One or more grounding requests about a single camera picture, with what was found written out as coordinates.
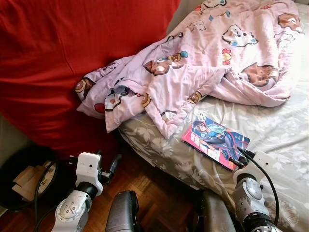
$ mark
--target pink comforter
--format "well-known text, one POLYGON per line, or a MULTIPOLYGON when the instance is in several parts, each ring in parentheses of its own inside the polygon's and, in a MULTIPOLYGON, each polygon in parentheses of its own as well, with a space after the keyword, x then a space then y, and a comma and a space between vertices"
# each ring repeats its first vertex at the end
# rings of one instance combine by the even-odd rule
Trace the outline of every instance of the pink comforter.
POLYGON ((278 106, 296 80, 297 14, 291 0, 207 0, 166 38, 85 75, 77 110, 107 132, 145 110, 168 139, 206 95, 278 106))

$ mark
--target pink blanket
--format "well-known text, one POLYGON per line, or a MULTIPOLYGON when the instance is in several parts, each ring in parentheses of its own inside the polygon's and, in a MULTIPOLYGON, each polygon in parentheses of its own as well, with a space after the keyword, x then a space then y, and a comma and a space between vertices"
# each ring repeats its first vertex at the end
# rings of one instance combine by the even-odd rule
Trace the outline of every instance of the pink blanket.
POLYGON ((166 38, 84 76, 78 111, 107 132, 144 110, 168 139, 206 95, 278 106, 295 85, 302 38, 291 0, 207 0, 166 38))

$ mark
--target parquet floor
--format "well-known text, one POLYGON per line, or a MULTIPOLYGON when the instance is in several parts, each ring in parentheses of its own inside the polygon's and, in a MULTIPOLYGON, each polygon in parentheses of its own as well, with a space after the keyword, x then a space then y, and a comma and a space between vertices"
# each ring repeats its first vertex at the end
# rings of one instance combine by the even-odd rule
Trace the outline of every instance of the parquet floor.
MULTIPOLYGON (((96 197, 89 212, 84 232, 103 232, 112 200, 123 190, 135 191, 140 205, 140 223, 145 232, 185 232, 192 218, 197 192, 170 175, 152 167, 120 140, 123 158, 111 183, 102 195, 96 197)), ((103 156, 107 170, 112 157, 103 156)), ((41 224, 41 232, 51 231, 54 213, 41 224)), ((18 213, 7 212, 0 217, 1 232, 31 232, 34 229, 34 211, 26 208, 18 213)))

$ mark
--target mattress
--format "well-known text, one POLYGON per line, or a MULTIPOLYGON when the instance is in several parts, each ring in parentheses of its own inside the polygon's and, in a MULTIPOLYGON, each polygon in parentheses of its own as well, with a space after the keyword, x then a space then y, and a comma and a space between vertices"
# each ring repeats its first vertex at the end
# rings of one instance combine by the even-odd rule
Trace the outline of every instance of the mattress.
MULTIPOLYGON (((280 201, 279 228, 288 232, 309 231, 309 120, 308 120, 308 6, 297 4, 306 39, 299 44, 299 77, 291 98, 278 107, 266 108, 225 102, 206 97, 186 117, 169 140, 152 120, 140 114, 123 123, 123 138, 146 161, 197 189, 219 194, 230 210, 235 184, 233 173, 182 142, 181 136, 201 111, 214 121, 250 138, 248 149, 263 151, 272 158, 267 172, 280 201)), ((271 216, 275 202, 268 182, 262 179, 263 194, 271 216)))

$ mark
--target book cover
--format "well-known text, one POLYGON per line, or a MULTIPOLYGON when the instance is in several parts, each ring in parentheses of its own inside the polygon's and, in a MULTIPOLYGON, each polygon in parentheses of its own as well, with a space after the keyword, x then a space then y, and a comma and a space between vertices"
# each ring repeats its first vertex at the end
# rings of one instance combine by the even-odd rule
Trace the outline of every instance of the book cover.
POLYGON ((232 171, 236 165, 228 160, 229 157, 239 160, 242 154, 237 147, 246 148, 250 139, 210 118, 199 116, 184 133, 182 141, 232 171))

